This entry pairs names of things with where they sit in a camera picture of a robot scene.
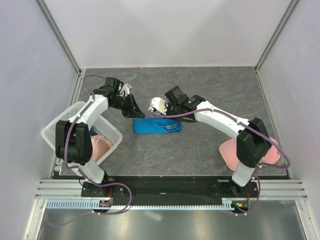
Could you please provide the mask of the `iridescent rainbow fork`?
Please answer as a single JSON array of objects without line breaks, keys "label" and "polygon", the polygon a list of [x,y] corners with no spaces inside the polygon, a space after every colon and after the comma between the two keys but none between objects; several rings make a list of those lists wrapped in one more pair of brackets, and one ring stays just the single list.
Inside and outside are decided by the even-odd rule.
[{"label": "iridescent rainbow fork", "polygon": [[176,131],[179,129],[179,126],[177,124],[170,124],[170,125],[164,125],[162,128],[166,129],[167,131]]}]

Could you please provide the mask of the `blue cloth napkin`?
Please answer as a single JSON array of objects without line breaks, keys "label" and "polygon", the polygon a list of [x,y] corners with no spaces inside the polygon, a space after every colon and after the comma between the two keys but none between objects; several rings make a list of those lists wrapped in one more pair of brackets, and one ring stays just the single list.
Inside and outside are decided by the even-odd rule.
[{"label": "blue cloth napkin", "polygon": [[[177,124],[178,129],[175,131],[168,131],[162,126]],[[179,132],[182,130],[182,124],[180,122],[167,119],[167,118],[135,118],[133,119],[133,132],[135,134],[166,134]]]}]

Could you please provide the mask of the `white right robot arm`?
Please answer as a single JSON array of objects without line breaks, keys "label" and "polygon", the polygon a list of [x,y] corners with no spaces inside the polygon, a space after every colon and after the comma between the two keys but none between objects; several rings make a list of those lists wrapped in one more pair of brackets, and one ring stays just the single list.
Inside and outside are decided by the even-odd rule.
[{"label": "white right robot arm", "polygon": [[230,114],[198,95],[167,92],[165,96],[167,116],[177,114],[176,120],[207,124],[230,137],[231,144],[222,144],[220,153],[227,163],[237,160],[229,191],[235,197],[242,196],[258,163],[272,148],[264,122]]}]

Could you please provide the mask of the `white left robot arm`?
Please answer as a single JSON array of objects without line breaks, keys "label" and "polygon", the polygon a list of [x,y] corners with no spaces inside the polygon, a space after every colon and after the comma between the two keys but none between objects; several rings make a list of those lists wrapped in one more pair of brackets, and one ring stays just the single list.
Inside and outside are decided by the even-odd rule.
[{"label": "white left robot arm", "polygon": [[68,120],[59,120],[55,125],[55,154],[75,173],[92,185],[99,197],[110,191],[109,177],[93,158],[90,130],[103,112],[109,108],[120,110],[123,117],[144,119],[132,93],[132,86],[103,86],[95,89],[84,106]]}]

